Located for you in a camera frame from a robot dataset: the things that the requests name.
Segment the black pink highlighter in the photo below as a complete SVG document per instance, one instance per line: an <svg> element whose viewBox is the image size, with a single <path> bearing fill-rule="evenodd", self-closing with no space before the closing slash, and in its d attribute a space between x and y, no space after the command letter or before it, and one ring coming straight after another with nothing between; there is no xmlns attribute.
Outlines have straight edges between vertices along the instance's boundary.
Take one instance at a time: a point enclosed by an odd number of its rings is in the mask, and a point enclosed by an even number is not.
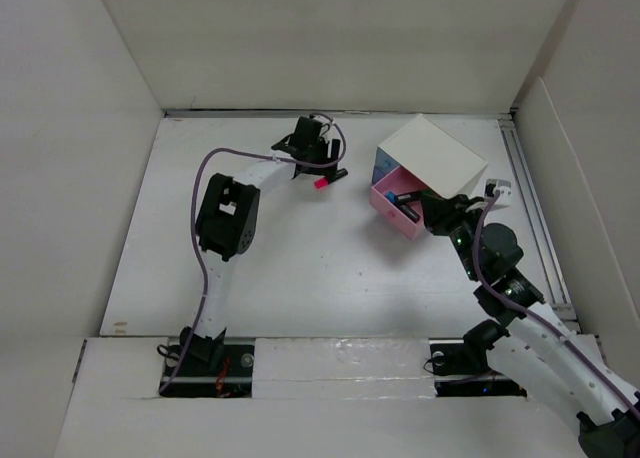
<svg viewBox="0 0 640 458"><path fill-rule="evenodd" d="M314 187L316 190L322 190L328 187L330 184L345 178L348 175L348 170L345 168L341 168L336 170L334 173L323 176L314 182Z"/></svg>

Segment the green cap marker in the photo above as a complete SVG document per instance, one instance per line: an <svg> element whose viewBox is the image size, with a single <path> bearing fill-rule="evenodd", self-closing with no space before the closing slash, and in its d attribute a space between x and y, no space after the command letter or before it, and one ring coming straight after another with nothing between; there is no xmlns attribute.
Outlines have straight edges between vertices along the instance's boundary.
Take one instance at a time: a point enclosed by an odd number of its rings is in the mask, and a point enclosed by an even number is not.
<svg viewBox="0 0 640 458"><path fill-rule="evenodd" d="M421 191L414 191L404 194L399 194L395 196L395 202L397 204L407 204L415 201L419 201L422 196Z"/></svg>

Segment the small black object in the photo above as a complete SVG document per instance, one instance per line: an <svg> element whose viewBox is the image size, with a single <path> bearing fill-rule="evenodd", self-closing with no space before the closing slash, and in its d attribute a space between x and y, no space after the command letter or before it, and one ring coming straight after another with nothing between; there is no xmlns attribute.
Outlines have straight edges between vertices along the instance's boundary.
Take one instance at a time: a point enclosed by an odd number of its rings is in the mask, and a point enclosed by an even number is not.
<svg viewBox="0 0 640 458"><path fill-rule="evenodd" d="M419 222L420 215L408 203L401 203L397 196L391 191L388 191L385 197L413 223Z"/></svg>

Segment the pink drawer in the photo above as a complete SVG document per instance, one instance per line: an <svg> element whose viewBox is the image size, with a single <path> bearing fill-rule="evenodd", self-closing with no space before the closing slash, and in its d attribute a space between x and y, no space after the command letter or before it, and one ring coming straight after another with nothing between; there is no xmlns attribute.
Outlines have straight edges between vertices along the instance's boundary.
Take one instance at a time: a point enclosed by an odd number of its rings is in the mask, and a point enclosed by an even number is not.
<svg viewBox="0 0 640 458"><path fill-rule="evenodd" d="M432 189L401 166L389 172L381 181L370 188L370 205L409 240L415 239L425 231L420 202L408 203L420 215L419 222L413 223L387 200L385 194L388 191L399 195L414 191L431 192Z"/></svg>

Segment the dark blue drawer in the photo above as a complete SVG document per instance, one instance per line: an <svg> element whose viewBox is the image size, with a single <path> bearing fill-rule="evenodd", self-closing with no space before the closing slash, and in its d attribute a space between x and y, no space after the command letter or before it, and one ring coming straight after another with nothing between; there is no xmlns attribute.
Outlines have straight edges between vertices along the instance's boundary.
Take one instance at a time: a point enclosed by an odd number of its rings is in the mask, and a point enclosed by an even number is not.
<svg viewBox="0 0 640 458"><path fill-rule="evenodd" d="M379 181L381 181L388 174L388 170L386 168L380 168L378 166L373 167L371 183L375 185Z"/></svg>

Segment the light blue drawer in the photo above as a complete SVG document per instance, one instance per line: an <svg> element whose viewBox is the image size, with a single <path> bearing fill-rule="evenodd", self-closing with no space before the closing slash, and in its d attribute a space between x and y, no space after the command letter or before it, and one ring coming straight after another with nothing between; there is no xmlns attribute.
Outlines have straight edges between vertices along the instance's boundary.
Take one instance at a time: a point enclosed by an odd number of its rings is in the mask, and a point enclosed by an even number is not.
<svg viewBox="0 0 640 458"><path fill-rule="evenodd" d="M375 166L384 174L387 174L397 168L399 163L384 149L378 147L376 149Z"/></svg>

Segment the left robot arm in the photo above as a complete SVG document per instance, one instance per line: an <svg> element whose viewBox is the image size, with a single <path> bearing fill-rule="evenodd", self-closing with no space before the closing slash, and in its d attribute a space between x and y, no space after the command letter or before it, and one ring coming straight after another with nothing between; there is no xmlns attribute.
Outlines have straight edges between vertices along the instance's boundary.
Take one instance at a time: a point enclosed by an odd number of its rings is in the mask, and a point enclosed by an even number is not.
<svg viewBox="0 0 640 458"><path fill-rule="evenodd" d="M209 161L217 155L253 159L234 175L211 176L203 195L200 183ZM294 131L277 141L268 154L216 148L203 158L196 173L190 209L190 238L203 275L203 291L186 335L188 362L201 374L222 365L221 340L227 325L229 290L239 257L248 251L257 228L260 200L300 175L316 176L321 185L339 174L346 155L346 137L324 113L302 116Z"/></svg>

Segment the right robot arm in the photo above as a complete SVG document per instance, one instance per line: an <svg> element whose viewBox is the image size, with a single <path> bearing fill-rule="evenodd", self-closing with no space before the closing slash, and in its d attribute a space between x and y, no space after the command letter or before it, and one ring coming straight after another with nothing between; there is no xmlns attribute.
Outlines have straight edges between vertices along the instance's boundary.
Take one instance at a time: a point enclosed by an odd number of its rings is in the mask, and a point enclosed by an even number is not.
<svg viewBox="0 0 640 458"><path fill-rule="evenodd" d="M474 296L487 314L450 353L431 357L435 375L497 373L542 401L576 435L588 457L639 454L639 391L579 342L517 268L524 252L514 231L486 220L503 194L419 195L426 229L450 239Z"/></svg>

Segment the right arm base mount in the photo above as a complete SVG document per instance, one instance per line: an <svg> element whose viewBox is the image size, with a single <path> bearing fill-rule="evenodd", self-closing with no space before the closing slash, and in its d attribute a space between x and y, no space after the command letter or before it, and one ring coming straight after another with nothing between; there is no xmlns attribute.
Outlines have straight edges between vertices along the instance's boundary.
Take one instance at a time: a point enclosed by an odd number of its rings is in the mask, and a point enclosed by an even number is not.
<svg viewBox="0 0 640 458"><path fill-rule="evenodd" d="M487 352L506 337L506 330L492 320L481 322L462 338L431 339L430 356L423 370L434 377L438 398L526 397L513 380L493 370Z"/></svg>

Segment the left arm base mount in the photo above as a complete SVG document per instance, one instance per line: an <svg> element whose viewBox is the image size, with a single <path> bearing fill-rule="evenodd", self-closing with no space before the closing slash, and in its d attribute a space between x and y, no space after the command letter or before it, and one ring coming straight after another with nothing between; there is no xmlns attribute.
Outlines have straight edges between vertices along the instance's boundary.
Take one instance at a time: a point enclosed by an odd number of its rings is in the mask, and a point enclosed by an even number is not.
<svg viewBox="0 0 640 458"><path fill-rule="evenodd" d="M158 393L164 398L250 398L255 364L254 338L217 338L195 335L183 360L183 345L191 329L185 327L178 340L159 344L163 359Z"/></svg>

